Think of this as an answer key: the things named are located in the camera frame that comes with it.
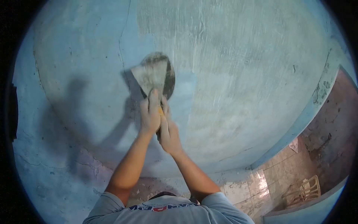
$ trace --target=gray t-shirt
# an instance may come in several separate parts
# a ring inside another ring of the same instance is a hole
[[[203,199],[201,205],[189,199],[163,195],[145,203],[125,208],[121,200],[104,192],[83,224],[254,224],[252,219],[217,192]]]

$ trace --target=tiled floor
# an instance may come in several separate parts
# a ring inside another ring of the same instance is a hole
[[[291,197],[282,199],[282,193],[298,188],[297,182],[316,174],[302,139],[298,153],[288,146],[253,171],[246,181],[226,183],[221,189],[228,199],[248,214],[256,224],[272,210],[282,210]]]

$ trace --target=man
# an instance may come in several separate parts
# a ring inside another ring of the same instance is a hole
[[[186,155],[180,143],[178,128],[170,119],[165,97],[162,97],[162,104],[164,116],[158,112],[159,97],[155,89],[149,94],[149,99],[141,102],[139,134],[83,223],[253,224],[252,219],[235,208],[220,188]],[[192,196],[200,205],[183,197],[157,195],[143,204],[125,207],[130,191],[142,171],[148,144],[159,128],[161,146],[175,160]]]

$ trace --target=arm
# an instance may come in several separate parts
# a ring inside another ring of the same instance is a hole
[[[182,149],[178,127],[170,118],[169,107],[165,97],[162,97],[162,99],[165,117],[161,117],[160,144],[162,145],[164,151],[173,157],[190,192],[201,203],[206,196],[220,192],[220,188],[188,157]]]
[[[149,100],[146,98],[141,102],[141,129],[139,134],[125,157],[114,170],[105,190],[116,195],[124,206],[127,205],[129,193],[137,183],[142,172],[148,144],[160,125],[158,103],[157,90],[154,90],[149,95]]]

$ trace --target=debris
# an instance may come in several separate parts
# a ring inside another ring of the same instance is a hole
[[[298,153],[298,138],[296,137],[290,144],[289,147],[295,151],[295,153]]]

